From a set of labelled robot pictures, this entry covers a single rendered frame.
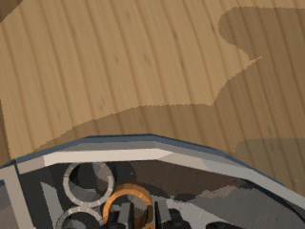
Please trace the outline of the grey metal ring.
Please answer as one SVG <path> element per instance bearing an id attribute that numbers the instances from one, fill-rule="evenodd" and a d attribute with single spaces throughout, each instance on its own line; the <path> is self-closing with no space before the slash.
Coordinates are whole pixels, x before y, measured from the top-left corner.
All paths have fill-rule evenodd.
<path id="1" fill-rule="evenodd" d="M 66 195 L 69 199 L 81 206 L 92 208 L 98 205 L 101 205 L 105 202 L 111 195 L 112 190 L 117 181 L 117 170 L 113 161 L 104 161 L 104 162 L 92 162 L 101 166 L 104 171 L 107 173 L 109 179 L 109 187 L 101 192 L 90 192 L 82 187 L 78 180 L 78 169 L 81 163 L 85 162 L 73 162 L 67 169 L 64 174 L 64 189 Z"/>
<path id="2" fill-rule="evenodd" d="M 72 228 L 75 229 L 72 225 L 71 221 L 71 214 L 76 212 L 87 212 L 91 215 L 93 215 L 99 222 L 100 226 L 105 224 L 103 220 L 103 209 L 105 206 L 105 202 L 101 204 L 100 206 L 95 206 L 92 208 L 88 207 L 81 207 L 75 203 L 72 203 L 68 209 L 62 214 L 60 219 L 57 222 L 56 229 L 68 229 Z"/>

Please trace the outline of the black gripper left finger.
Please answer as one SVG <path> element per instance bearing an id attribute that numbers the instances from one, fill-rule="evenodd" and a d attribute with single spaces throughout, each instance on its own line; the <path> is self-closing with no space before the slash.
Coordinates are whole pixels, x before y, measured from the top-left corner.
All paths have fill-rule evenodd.
<path id="1" fill-rule="evenodd" d="M 111 212 L 99 229 L 134 229 L 133 202 L 122 203 L 120 211 Z"/>

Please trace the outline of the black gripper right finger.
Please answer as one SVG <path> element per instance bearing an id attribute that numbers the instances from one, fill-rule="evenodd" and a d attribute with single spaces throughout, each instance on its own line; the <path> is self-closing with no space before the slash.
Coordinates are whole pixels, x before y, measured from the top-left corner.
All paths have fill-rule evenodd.
<path id="1" fill-rule="evenodd" d="M 175 208 L 168 209 L 166 201 L 154 202 L 155 229 L 192 229 Z M 223 221 L 211 222 L 206 229 L 244 229 Z"/>

